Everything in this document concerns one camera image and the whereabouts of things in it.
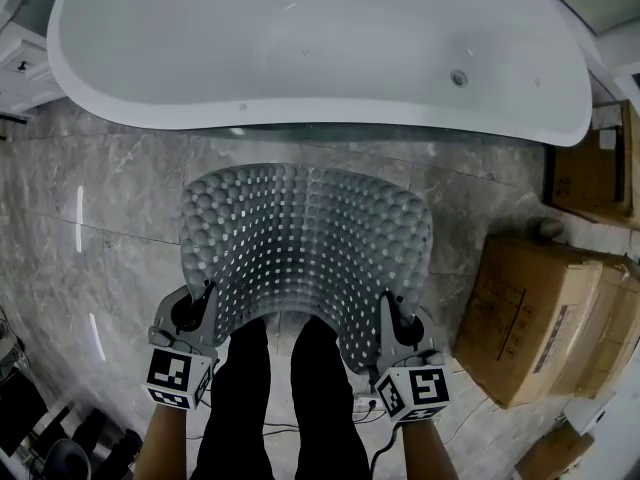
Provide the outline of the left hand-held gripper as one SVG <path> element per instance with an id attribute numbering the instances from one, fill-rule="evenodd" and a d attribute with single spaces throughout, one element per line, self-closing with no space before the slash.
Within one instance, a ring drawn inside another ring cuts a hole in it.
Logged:
<path id="1" fill-rule="evenodd" d="M 197 409 L 218 359 L 216 311 L 213 281 L 199 298 L 180 288 L 161 301 L 148 329 L 151 352 L 142 384 L 152 401 L 185 411 Z"/>

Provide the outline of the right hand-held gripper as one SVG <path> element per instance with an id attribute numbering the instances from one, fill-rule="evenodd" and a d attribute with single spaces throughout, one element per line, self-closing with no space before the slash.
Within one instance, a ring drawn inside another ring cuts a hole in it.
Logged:
<path id="1" fill-rule="evenodd" d="M 411 319 L 401 316 L 389 290 L 381 294 L 379 306 L 380 356 L 374 388 L 392 422 L 430 419 L 451 401 L 438 331 L 421 309 Z"/>

